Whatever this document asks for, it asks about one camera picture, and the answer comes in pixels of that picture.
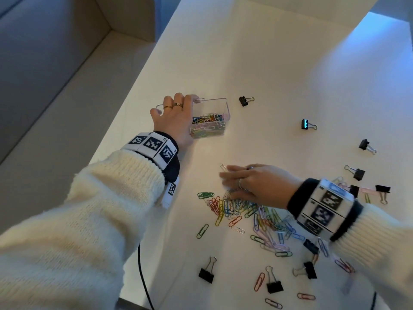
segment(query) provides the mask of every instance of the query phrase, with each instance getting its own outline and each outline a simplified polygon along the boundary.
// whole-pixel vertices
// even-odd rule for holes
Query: table
[[[316,265],[319,279],[293,277],[292,267],[311,255],[302,243],[289,240],[294,256],[276,258],[249,239],[251,219],[239,223],[245,235],[225,221],[215,227],[216,216],[197,192],[223,195],[221,163],[262,162],[302,178],[343,176],[358,184],[343,169],[348,164],[366,170],[363,187],[391,187],[389,204],[379,206],[411,219],[412,55],[408,24],[377,14],[351,30],[247,0],[182,0],[91,161],[151,130],[149,110],[165,95],[229,100],[225,135],[195,141],[182,160],[173,205],[149,213],[141,254],[155,308],[267,309],[270,297],[284,309],[369,309],[373,289],[364,277],[358,275],[344,296],[347,274],[323,256]],[[255,102],[242,107],[243,95]],[[301,130],[303,118],[318,130]],[[358,148],[364,138],[377,155]],[[209,256],[218,259],[212,285],[198,277]],[[267,265],[274,266],[284,292],[254,292]],[[145,305],[137,253],[124,269],[121,297]],[[299,300],[298,292],[317,301]]]

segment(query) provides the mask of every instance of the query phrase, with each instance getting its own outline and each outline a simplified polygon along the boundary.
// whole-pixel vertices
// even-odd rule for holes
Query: person's left hand
[[[193,139],[190,135],[192,124],[192,107],[194,100],[199,99],[197,95],[186,95],[175,93],[174,99],[166,96],[163,99],[163,114],[158,109],[151,109],[150,113],[154,121],[154,131],[162,131],[170,135],[178,144],[179,150],[188,148]]]

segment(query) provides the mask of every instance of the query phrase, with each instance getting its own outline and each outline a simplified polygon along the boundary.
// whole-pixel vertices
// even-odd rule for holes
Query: sweater
[[[64,204],[0,236],[1,309],[113,310],[123,264],[165,185],[160,169],[126,150],[85,167]],[[412,228],[367,205],[330,248],[363,272],[392,310],[413,301]]]

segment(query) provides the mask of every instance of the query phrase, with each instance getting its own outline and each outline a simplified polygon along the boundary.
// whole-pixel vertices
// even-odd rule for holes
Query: black binder clip
[[[276,277],[275,277],[274,272],[273,272],[273,267],[270,266],[270,265],[268,265],[268,266],[265,268],[265,270],[266,270],[267,273],[268,273],[268,284],[267,284],[267,290],[268,290],[268,292],[269,292],[270,294],[272,294],[272,293],[277,293],[277,292],[279,292],[279,291],[283,291],[284,288],[282,288],[281,282],[276,280]]]
[[[208,272],[208,267],[212,262],[212,266],[211,266],[211,272]],[[205,269],[201,269],[201,271],[199,272],[199,277],[201,279],[204,279],[205,281],[207,281],[208,283],[212,284],[212,281],[214,280],[214,275],[212,274],[212,270],[214,268],[214,264],[216,262],[216,258],[215,257],[209,257],[209,263],[206,266]]]
[[[361,181],[363,179],[364,173],[365,171],[363,171],[362,169],[354,169],[352,167],[349,167],[348,165],[344,166],[344,169],[346,171],[350,171],[354,174],[354,178],[357,179],[358,181]]]
[[[311,261],[305,262],[302,269],[292,269],[292,274],[295,277],[299,275],[307,275],[308,279],[317,278],[316,270],[314,270],[314,265]]]
[[[317,130],[317,125],[313,125],[313,124],[309,123],[309,122],[308,122],[308,119],[303,119],[303,120],[301,121],[301,129],[307,130],[307,129],[309,129],[309,128],[312,128],[312,129],[314,129],[314,130]]]
[[[367,150],[370,151],[371,153],[373,153],[374,155],[377,153],[377,150],[373,149],[370,145],[369,145],[369,141],[367,141],[367,139],[363,139],[359,145],[360,149],[363,150]]]
[[[318,255],[320,253],[320,250],[318,249],[318,247],[316,245],[314,245],[308,239],[306,239],[306,241],[304,241],[304,247],[307,248],[308,250],[310,250],[313,255]]]
[[[357,196],[359,195],[359,189],[360,187],[351,185],[349,193],[351,193],[354,196],[354,198],[357,198]]]
[[[380,193],[380,203],[386,205],[387,202],[387,194],[390,193],[390,187],[376,185],[376,191]]]
[[[248,102],[255,101],[254,97],[251,98],[245,98],[245,97],[240,97],[240,103],[242,104],[243,107],[248,105]]]

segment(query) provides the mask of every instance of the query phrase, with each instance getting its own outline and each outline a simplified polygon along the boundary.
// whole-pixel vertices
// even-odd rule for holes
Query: hand
[[[231,193],[231,199],[249,200],[274,208],[286,209],[292,195],[303,183],[289,172],[272,165],[229,165],[227,169],[230,172],[221,172],[219,176],[224,186],[237,189]],[[243,189],[238,186],[240,178]]]
[[[190,126],[192,124],[192,106],[196,99],[199,99],[197,95],[184,97],[182,93],[175,93],[174,99],[170,96],[163,99],[162,115],[158,109],[153,108],[150,111],[154,121],[154,131],[162,131],[170,135],[178,144],[179,150],[185,150],[193,142]],[[174,103],[183,104],[183,107],[173,106]]]

